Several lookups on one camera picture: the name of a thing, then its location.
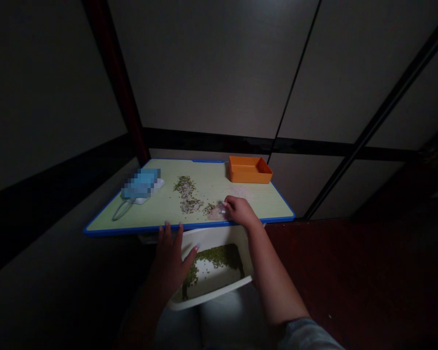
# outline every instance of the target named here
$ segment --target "hand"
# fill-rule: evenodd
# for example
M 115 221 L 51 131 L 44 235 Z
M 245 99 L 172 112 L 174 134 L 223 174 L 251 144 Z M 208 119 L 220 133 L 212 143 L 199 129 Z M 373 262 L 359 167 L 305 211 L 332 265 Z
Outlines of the hand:
M 179 224 L 179 231 L 174 242 L 172 242 L 170 223 L 165 222 L 165 230 L 159 226 L 156 258 L 152 263 L 146 283 L 165 303 L 182 285 L 199 249 L 199 245 L 194 246 L 182 262 L 182 238 L 182 223 Z
M 252 207 L 245 198 L 227 196 L 222 204 L 227 213 L 237 224 L 250 229 L 254 225 L 262 226 Z

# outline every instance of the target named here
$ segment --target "floor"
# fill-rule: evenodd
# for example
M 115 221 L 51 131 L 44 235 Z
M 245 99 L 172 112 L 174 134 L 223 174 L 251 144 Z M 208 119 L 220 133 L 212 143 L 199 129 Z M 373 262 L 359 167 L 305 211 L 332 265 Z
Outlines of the floor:
M 431 213 L 266 230 L 313 319 L 346 349 L 419 349 L 438 346 L 438 210 Z

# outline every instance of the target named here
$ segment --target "person's right hand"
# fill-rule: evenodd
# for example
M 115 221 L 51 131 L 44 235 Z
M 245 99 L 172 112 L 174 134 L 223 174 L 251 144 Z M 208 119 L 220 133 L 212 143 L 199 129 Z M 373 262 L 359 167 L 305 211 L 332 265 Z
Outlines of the person's right hand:
M 262 225 L 245 198 L 227 196 L 224 203 L 229 216 L 237 224 L 242 225 L 247 229 L 251 228 L 253 225 Z

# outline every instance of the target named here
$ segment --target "white plastic tub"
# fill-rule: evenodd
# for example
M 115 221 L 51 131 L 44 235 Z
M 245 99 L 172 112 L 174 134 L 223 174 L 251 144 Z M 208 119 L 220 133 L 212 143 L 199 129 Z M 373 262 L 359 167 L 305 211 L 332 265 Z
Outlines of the white plastic tub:
M 242 226 L 199 228 L 185 232 L 182 242 L 182 259 L 198 243 L 199 252 L 217 246 L 235 244 L 243 265 L 245 277 L 240 278 L 239 270 L 229 267 L 214 268 L 208 261 L 196 261 L 198 282 L 187 289 L 188 300 L 182 300 L 182 288 L 174 294 L 167 307 L 171 310 L 183 310 L 230 292 L 250 283 L 253 279 L 253 265 L 248 251 L 248 238 Z

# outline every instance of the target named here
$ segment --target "orange plastic box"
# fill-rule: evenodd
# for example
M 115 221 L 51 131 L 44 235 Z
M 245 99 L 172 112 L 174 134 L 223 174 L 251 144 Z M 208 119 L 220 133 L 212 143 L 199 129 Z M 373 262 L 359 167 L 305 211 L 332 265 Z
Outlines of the orange plastic box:
M 232 182 L 269 183 L 273 172 L 261 157 L 230 156 L 229 176 Z

